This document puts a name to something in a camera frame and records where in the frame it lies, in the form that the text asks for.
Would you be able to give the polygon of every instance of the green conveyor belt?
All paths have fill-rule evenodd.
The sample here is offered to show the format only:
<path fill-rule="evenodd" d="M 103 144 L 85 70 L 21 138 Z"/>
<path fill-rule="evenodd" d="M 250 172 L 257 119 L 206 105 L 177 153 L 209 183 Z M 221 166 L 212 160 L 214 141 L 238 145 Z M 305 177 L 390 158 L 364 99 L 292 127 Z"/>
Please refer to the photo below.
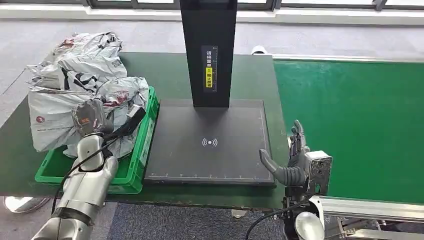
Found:
<path fill-rule="evenodd" d="M 333 197 L 424 203 L 424 64 L 274 61 L 286 131 L 334 157 Z"/>

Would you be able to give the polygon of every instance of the black monitor stand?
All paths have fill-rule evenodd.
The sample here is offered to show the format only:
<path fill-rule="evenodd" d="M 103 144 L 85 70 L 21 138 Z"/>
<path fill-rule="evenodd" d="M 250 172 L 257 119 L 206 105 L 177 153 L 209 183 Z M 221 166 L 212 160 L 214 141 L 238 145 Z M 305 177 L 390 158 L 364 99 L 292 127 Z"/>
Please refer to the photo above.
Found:
<path fill-rule="evenodd" d="M 237 0 L 180 0 L 192 99 L 163 99 L 145 184 L 275 186 L 261 100 L 231 100 Z"/>

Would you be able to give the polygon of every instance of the wireless symbol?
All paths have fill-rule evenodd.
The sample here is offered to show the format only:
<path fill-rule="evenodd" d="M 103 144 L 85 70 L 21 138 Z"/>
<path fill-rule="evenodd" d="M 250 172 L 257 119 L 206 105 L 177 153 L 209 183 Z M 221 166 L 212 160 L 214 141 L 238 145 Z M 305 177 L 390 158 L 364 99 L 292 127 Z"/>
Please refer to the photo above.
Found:
<path fill-rule="evenodd" d="M 206 147 L 207 145 L 212 145 L 213 147 L 216 147 L 218 145 L 218 140 L 216 138 L 212 140 L 207 140 L 206 138 L 203 138 L 201 144 L 203 145 L 203 147 Z"/>

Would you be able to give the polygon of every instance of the green plastic crate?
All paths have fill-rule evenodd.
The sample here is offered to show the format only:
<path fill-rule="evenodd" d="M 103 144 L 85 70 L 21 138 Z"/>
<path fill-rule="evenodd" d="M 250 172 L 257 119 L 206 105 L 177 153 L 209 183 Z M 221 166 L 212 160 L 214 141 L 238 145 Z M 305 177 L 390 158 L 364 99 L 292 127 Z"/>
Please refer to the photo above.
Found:
<path fill-rule="evenodd" d="M 134 149 L 132 154 L 119 160 L 119 167 L 115 178 L 109 186 L 108 193 L 138 194 L 141 192 L 143 188 L 142 177 L 158 116 L 158 109 L 159 101 L 156 97 L 155 89 L 149 87 L 146 115 L 138 128 Z M 66 146 L 62 146 L 48 151 L 35 175 L 36 182 L 50 185 L 60 184 L 64 175 L 71 169 L 75 161 L 75 158 L 69 158 L 62 153 L 65 149 Z"/>

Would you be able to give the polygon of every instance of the black vertical pole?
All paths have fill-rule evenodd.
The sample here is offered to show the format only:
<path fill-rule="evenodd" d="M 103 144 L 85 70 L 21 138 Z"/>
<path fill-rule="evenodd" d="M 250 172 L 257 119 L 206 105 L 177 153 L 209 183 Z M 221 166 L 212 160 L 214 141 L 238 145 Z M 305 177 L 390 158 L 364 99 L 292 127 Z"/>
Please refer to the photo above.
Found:
<path fill-rule="evenodd" d="M 194 107 L 228 108 L 237 0 L 180 0 Z"/>

